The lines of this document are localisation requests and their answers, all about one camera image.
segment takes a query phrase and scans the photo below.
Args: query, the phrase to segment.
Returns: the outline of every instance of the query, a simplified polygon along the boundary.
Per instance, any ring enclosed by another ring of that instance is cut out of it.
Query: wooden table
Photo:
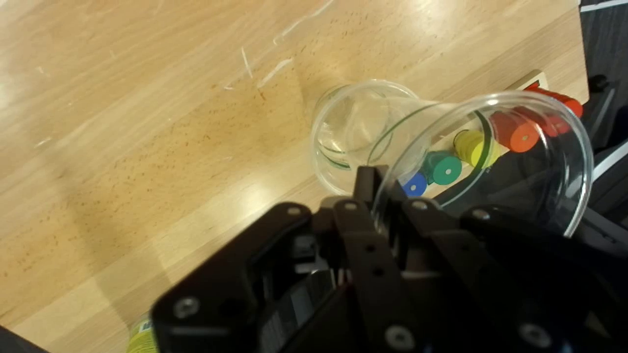
[[[256,216],[326,194],[322,92],[377,77],[458,102],[532,69],[587,98],[577,0],[2,0],[0,324],[124,351]]]

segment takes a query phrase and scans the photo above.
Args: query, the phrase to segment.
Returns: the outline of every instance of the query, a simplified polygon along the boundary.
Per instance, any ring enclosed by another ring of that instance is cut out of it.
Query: wood grain
[[[575,0],[4,0],[0,324],[124,351],[263,210],[316,208],[324,92],[377,77],[458,102],[532,69],[587,98]]]

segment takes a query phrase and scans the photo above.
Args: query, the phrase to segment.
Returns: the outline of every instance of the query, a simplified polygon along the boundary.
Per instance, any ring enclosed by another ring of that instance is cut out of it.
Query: wooden surface
[[[322,92],[377,77],[458,102],[532,69],[587,98],[577,0],[2,0],[0,324],[124,351],[256,216],[326,194]]]

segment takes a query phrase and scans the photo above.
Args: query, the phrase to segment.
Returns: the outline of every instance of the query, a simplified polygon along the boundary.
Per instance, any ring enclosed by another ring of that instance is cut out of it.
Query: transparent container
[[[593,153],[562,102],[501,92],[440,104],[391,82],[342,88],[322,104],[313,135],[318,179],[352,192],[358,165],[389,165],[373,218],[385,232],[395,184],[452,216],[499,204],[572,235],[591,194]]]

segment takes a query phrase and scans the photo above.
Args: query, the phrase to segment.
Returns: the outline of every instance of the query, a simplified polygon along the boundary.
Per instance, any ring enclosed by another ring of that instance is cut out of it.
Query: screw
[[[348,204],[346,204],[346,210],[358,210],[358,204],[348,202]]]
[[[413,332],[405,326],[391,326],[385,332],[387,343],[395,351],[413,351],[415,349],[415,337]]]
[[[473,210],[473,218],[477,220],[491,220],[491,214],[485,210]]]
[[[428,210],[430,206],[428,206],[426,202],[417,200],[417,202],[413,202],[413,208],[417,208],[417,210]]]
[[[289,208],[289,216],[299,216],[301,214],[301,208],[293,206]]]
[[[195,296],[185,296],[175,302],[175,318],[187,320],[191,316],[197,316],[201,310],[201,302]]]
[[[532,347],[548,349],[552,345],[552,335],[546,328],[526,322],[519,328],[519,335]]]

